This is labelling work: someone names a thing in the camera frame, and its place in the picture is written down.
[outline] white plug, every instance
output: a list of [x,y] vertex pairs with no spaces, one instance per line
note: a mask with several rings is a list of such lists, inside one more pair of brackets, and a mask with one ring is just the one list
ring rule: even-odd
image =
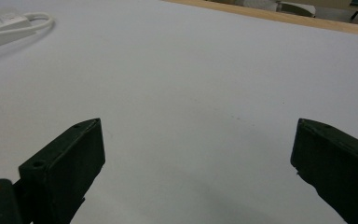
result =
[[[32,26],[30,21],[46,20],[46,22]],[[0,46],[11,41],[35,34],[35,30],[49,27],[53,19],[44,12],[26,13],[21,15],[15,8],[0,9]]]

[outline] black mechanical part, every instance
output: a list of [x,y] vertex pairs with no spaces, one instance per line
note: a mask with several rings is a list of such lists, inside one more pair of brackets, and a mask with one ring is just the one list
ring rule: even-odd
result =
[[346,222],[358,224],[358,139],[300,119],[291,163]]
[[72,126],[19,167],[17,183],[0,179],[0,224],[70,223],[104,163],[101,121]]

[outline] screw hole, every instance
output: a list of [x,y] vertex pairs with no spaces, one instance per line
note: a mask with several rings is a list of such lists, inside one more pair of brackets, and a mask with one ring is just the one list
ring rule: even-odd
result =
[[36,162],[34,162],[33,167],[39,168],[39,167],[43,166],[44,164],[45,164],[44,161],[36,161]]

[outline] white table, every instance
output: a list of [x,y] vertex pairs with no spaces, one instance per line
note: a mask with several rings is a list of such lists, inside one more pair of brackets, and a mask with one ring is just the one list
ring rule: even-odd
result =
[[298,118],[358,137],[358,35],[158,0],[3,6],[56,25],[0,47],[0,177],[102,119],[72,223],[344,223],[289,159]]

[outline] white cable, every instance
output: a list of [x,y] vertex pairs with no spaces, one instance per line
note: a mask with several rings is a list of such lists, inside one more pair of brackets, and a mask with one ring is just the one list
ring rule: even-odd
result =
[[48,13],[45,12],[25,13],[23,16],[26,17],[29,21],[35,21],[35,20],[46,20],[46,21],[41,24],[37,24],[35,26],[24,27],[14,30],[0,31],[0,35],[13,35],[22,32],[36,31],[49,27],[54,22],[53,18]]

